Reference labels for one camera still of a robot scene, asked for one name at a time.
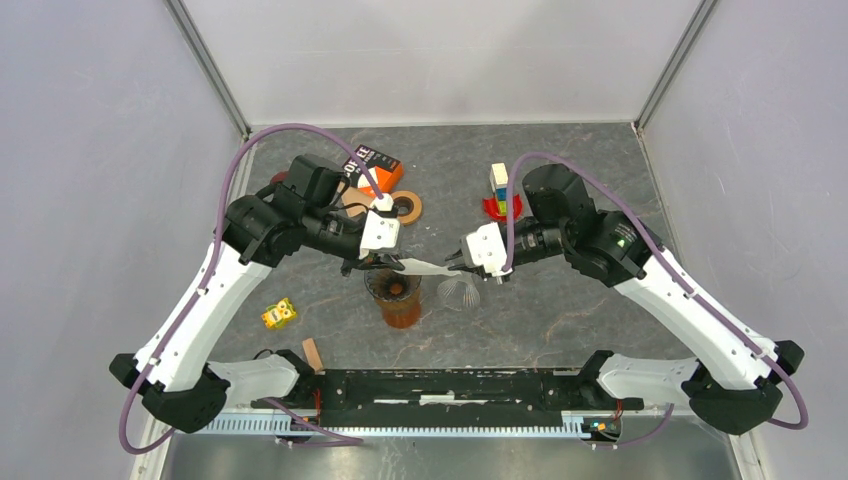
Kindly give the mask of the dark glass dripper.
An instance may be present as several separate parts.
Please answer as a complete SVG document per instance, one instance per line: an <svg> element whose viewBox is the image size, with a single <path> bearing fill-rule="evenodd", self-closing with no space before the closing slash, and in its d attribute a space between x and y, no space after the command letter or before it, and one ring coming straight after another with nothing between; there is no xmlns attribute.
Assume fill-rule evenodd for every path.
<svg viewBox="0 0 848 480"><path fill-rule="evenodd" d="M364 273L367 292L383 302L397 303L412 298L420 290L422 277L390 269L369 270Z"/></svg>

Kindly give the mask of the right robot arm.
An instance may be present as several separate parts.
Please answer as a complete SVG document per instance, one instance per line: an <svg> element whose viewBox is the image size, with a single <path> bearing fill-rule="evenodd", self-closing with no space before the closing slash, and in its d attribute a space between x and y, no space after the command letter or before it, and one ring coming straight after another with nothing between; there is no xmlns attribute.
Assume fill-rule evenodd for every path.
<svg viewBox="0 0 848 480"><path fill-rule="evenodd" d="M522 181L531 213L464 235L451 269L505 281L513 269L562 257L581 275L635 302L690 351L682 360L595 352L577 382L580 400L686 406L715 429L740 435L774 421L803 349L755 332L701 289L635 216L598 209L584 181L561 164Z"/></svg>

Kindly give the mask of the white paper coffee filter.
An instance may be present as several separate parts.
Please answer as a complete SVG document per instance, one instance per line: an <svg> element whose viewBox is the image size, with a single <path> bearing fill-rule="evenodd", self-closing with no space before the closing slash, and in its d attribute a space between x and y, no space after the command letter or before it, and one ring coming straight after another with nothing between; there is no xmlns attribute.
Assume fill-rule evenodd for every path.
<svg viewBox="0 0 848 480"><path fill-rule="evenodd" d="M453 277L462 274L459 270L450 270L447 266L435 265L415 258L398 260L396 271L407 276L445 276Z"/></svg>

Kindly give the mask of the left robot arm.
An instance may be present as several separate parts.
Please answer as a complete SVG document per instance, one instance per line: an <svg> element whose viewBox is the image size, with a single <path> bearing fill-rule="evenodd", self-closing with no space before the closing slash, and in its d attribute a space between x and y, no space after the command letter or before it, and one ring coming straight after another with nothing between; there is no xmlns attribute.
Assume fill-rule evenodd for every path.
<svg viewBox="0 0 848 480"><path fill-rule="evenodd" d="M307 247L342 260L343 274L397 263L401 223L393 198L373 198L357 220L337 203L348 179L332 162L297 156L285 177L229 204L204 266L154 337L118 354L110 373L157 420L184 432L203 429L239 404L271 397L306 405L314 381L290 353L234 363L210 353L249 294L281 261Z"/></svg>

